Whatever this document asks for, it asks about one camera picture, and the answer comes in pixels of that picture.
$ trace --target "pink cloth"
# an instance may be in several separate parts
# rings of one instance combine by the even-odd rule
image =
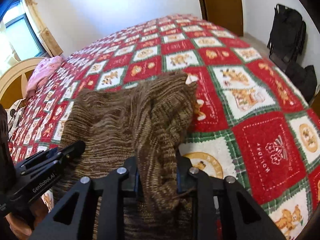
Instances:
[[[60,68],[63,57],[56,56],[52,58],[44,58],[37,65],[33,71],[32,76],[28,81],[26,99],[33,97],[36,94],[36,90],[42,87],[48,81],[49,77]]]

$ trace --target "black bag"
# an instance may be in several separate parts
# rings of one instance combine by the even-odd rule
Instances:
[[[317,78],[313,65],[302,68],[298,63],[289,63],[285,74],[300,90],[307,102],[313,98],[317,87]]]
[[[306,23],[298,11],[277,4],[267,47],[272,61],[277,59],[283,62],[279,66],[283,71],[302,53],[306,29]]]

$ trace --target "checkered bedspread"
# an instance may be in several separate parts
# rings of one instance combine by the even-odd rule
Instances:
[[[56,147],[81,89],[129,89],[178,69],[198,83],[181,154],[210,176],[237,177],[287,238],[296,237],[320,198],[319,119],[272,62],[191,15],[124,29],[68,57],[28,102],[12,158]]]

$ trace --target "white wall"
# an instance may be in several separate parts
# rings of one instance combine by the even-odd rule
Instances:
[[[307,40],[304,53],[298,58],[303,67],[314,65],[318,84],[320,84],[320,34],[309,14],[299,0],[243,0],[244,31],[258,40],[268,43],[277,3],[296,9],[307,24]]]
[[[201,17],[199,0],[35,0],[64,55],[93,41],[173,13]]]

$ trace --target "window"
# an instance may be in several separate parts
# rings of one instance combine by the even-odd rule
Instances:
[[[3,17],[6,34],[20,60],[45,53],[25,14],[20,0],[14,2]]]

